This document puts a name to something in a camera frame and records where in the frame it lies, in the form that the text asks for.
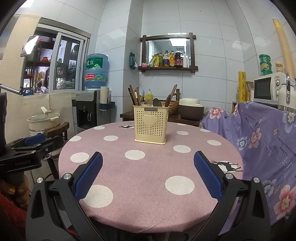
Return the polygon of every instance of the metal screw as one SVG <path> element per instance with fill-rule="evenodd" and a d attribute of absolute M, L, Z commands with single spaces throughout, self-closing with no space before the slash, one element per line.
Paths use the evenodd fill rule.
<path fill-rule="evenodd" d="M 226 173 L 226 174 L 225 174 L 225 177 L 226 177 L 227 179 L 232 179 L 232 178 L 233 178 L 233 175 L 232 175 L 231 173 Z"/>
<path fill-rule="evenodd" d="M 37 183 L 42 183 L 43 182 L 43 178 L 42 177 L 39 177 L 36 182 Z"/>
<path fill-rule="evenodd" d="M 63 176 L 63 178 L 65 179 L 65 180 L 68 180 L 68 179 L 70 179 L 71 178 L 71 174 L 70 173 L 66 173 L 64 176 Z"/>
<path fill-rule="evenodd" d="M 253 178 L 253 181 L 256 182 L 256 183 L 259 183 L 260 182 L 260 179 L 258 177 L 254 177 Z"/>

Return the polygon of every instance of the yellow tube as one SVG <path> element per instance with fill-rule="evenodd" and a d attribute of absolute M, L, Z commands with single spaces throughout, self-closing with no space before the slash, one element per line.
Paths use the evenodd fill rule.
<path fill-rule="evenodd" d="M 295 73 L 294 73 L 294 65 L 292 60 L 292 54 L 290 50 L 290 46 L 286 37 L 286 34 L 279 22 L 278 19 L 273 18 L 274 26 L 276 28 L 276 33 L 279 37 L 279 41 L 281 43 L 281 50 L 283 52 L 283 57 L 285 61 L 285 71 L 290 74 L 291 79 L 295 79 Z"/>
<path fill-rule="evenodd" d="M 239 102 L 246 101 L 246 73 L 239 71 Z"/>

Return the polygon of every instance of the heart emblem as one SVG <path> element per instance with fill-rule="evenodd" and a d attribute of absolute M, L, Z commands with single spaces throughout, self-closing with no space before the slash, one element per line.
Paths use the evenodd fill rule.
<path fill-rule="evenodd" d="M 154 115 L 144 115 L 143 122 L 148 128 L 150 128 L 157 122 L 157 117 Z"/>

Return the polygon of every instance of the round table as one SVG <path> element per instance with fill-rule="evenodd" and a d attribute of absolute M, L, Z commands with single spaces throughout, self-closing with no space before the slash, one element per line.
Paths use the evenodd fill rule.
<path fill-rule="evenodd" d="M 59 156 L 63 176 L 94 152 L 103 155 L 103 167 L 80 201 L 99 222 L 134 233 L 160 233 L 182 232 L 207 219 L 217 200 L 194 167 L 199 150 L 224 172 L 242 178 L 239 152 L 218 134 L 168 122 L 166 144 L 156 145 L 134 141 L 133 126 L 133 121 L 117 122 L 81 132 Z"/>

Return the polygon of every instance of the metal rod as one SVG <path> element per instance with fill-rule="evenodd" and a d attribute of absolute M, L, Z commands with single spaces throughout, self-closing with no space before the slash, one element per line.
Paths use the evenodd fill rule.
<path fill-rule="evenodd" d="M 4 89 L 4 90 L 6 90 L 6 91 L 9 91 L 9 92 L 15 93 L 15 94 L 17 94 L 17 95 L 22 95 L 22 92 L 20 92 L 20 91 L 18 91 L 18 90 L 15 90 L 15 89 L 12 89 L 12 88 L 10 88 L 10 87 L 7 87 L 7 86 L 5 86 L 5 85 L 3 85 L 3 84 L 0 84 L 0 89 Z"/>

